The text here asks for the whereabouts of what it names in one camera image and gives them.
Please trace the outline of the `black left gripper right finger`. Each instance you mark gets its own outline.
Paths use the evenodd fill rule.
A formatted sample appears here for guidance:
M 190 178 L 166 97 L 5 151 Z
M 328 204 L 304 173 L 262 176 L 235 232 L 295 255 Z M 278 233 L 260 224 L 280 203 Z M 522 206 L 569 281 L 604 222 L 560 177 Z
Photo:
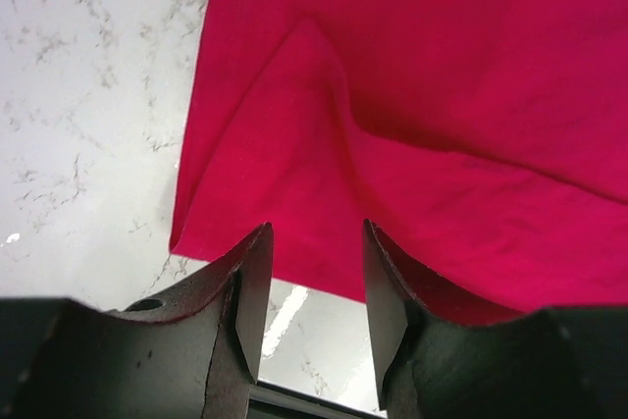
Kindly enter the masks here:
M 391 418 L 623 418 L 627 310 L 521 313 L 461 288 L 372 222 L 363 272 L 378 401 Z

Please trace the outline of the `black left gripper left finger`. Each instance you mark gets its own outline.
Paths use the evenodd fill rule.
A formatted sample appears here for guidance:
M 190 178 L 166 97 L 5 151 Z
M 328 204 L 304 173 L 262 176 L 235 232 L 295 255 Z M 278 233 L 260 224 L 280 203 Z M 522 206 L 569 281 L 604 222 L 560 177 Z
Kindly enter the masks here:
M 1 302 L 5 418 L 242 418 L 261 361 L 273 230 L 125 310 Z

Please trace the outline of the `pink t shirt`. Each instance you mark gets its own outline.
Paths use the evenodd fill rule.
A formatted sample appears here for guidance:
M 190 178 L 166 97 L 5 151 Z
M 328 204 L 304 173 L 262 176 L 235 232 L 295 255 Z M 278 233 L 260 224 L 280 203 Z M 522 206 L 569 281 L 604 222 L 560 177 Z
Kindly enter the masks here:
M 487 300 L 627 300 L 627 0 L 209 0 L 170 250 L 275 231 L 364 297 L 361 226 Z

